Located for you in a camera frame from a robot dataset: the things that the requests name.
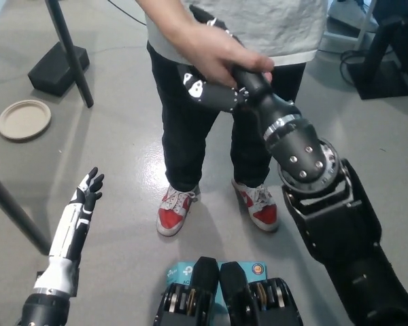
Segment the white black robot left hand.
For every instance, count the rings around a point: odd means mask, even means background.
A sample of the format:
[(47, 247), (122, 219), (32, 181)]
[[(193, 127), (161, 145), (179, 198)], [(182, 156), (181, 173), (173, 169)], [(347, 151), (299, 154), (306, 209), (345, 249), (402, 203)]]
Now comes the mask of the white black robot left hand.
[(80, 260), (96, 201), (102, 196), (104, 175), (94, 167), (74, 191), (58, 223), (48, 257), (48, 267), (38, 276), (35, 293), (75, 297)]

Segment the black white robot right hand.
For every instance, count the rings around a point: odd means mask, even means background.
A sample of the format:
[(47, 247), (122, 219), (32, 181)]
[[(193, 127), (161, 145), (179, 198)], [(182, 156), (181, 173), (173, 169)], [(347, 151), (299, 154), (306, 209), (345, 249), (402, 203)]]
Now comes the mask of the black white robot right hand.
[(229, 88), (205, 81), (187, 65), (177, 66), (179, 76), (189, 95), (196, 103), (212, 109), (234, 113), (247, 107), (258, 119), (261, 133), (268, 139), (274, 132), (284, 135), (291, 130), (308, 125), (293, 103), (278, 97), (262, 73), (254, 73), (239, 65), (233, 65), (231, 73), (237, 83)]

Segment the person's bare right hand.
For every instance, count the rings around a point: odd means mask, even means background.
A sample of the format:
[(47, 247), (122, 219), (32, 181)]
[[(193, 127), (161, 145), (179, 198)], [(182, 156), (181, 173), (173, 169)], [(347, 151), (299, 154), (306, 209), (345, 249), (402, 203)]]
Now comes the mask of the person's bare right hand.
[(237, 86), (231, 75), (234, 65), (259, 73), (273, 70), (269, 57), (243, 47), (214, 26), (188, 24), (173, 38), (172, 44), (207, 80), (232, 88)]

